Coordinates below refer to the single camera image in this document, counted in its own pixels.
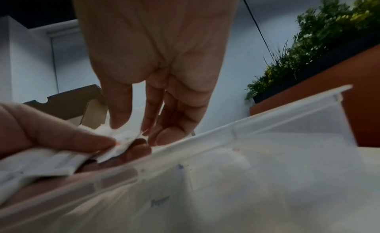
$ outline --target planter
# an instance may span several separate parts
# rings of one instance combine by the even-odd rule
[[[380,147],[380,35],[371,34],[316,60],[305,73],[255,98],[255,115],[314,94],[352,84],[343,107],[359,146]]]

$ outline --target plastic container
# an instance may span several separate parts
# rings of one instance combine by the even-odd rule
[[[330,90],[0,210],[1,232],[378,232],[366,174]]]

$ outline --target black planter liner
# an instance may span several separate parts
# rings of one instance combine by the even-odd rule
[[[349,42],[341,47],[335,48],[320,58],[312,61],[308,66],[296,74],[296,78],[289,78],[280,84],[269,88],[262,94],[253,97],[255,103],[266,100],[314,75],[317,75],[337,64],[347,60],[367,49],[380,44],[380,32],[373,32],[365,37]]]

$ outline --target cardboard box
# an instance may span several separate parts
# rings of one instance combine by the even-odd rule
[[[105,123],[108,111],[102,90],[95,84],[52,95],[46,103],[33,100],[25,104],[76,126],[82,124],[92,129]]]

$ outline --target green plant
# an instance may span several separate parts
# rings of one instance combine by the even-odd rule
[[[327,51],[380,30],[380,0],[355,0],[352,7],[339,0],[322,0],[317,9],[310,8],[297,17],[300,32],[267,64],[264,75],[248,85],[246,100],[263,93],[297,74]]]

